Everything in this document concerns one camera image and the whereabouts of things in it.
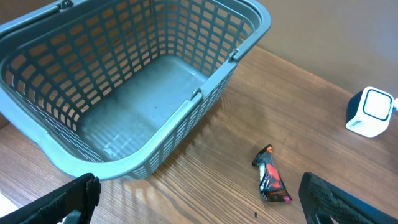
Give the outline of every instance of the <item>small speaker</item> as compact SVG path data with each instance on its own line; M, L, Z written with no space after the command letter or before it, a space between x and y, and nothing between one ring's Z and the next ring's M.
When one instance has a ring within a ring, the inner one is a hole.
M377 136L387 129L393 107L389 93L366 87L348 103L346 128L368 138Z

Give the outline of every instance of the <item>table surface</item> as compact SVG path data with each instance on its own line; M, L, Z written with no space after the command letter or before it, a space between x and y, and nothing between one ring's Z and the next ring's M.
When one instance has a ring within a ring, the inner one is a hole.
M345 129L351 97L254 47L152 177L102 182L92 223L305 223L304 172L398 217L397 116L380 136L359 136ZM292 203L264 203L259 194L251 162L270 143ZM13 125L0 130L0 191L18 207L69 181Z

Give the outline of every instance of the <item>red and black wrapper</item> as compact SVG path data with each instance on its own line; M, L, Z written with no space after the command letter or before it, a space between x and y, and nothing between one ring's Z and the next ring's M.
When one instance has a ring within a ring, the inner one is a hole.
M260 170L260 194L266 202L291 202L284 182L272 160L272 145L266 146L254 158L252 165Z

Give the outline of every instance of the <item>wall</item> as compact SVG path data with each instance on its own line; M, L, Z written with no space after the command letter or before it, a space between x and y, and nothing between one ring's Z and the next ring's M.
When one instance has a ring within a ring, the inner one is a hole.
M398 1L258 1L272 18L261 47L353 93L398 96Z

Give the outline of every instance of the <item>black object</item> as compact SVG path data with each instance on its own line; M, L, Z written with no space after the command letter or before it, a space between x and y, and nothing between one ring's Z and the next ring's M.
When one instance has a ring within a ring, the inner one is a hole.
M65 217L64 224L90 223L94 209L100 201L100 193L98 177L85 174L0 218L0 223L55 224Z
M306 172L298 192L307 223L398 223L398 220L366 204L322 178Z
M291 202L292 198L272 159L273 151L272 145L267 145L257 153L251 163L252 166L258 167L260 170L260 194L266 202Z

